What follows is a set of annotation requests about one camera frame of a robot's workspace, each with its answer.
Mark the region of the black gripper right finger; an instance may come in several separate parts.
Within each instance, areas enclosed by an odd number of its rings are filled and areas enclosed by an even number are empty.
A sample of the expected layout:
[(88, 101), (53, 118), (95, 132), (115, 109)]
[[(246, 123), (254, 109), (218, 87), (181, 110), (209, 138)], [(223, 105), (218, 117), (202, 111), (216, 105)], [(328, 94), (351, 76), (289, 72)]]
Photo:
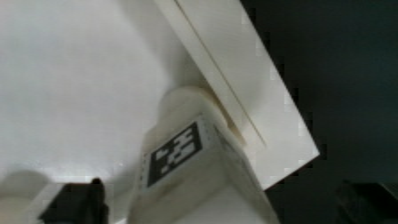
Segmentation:
[(398, 183), (344, 181), (335, 199), (335, 224), (398, 224)]

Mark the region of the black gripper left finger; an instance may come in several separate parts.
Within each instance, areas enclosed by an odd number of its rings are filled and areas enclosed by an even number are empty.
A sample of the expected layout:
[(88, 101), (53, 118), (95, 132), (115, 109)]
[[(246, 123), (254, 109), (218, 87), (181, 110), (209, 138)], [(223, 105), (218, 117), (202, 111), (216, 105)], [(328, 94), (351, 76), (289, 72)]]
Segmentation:
[(99, 178), (88, 183), (67, 183), (39, 215), (42, 224), (108, 224), (104, 185)]

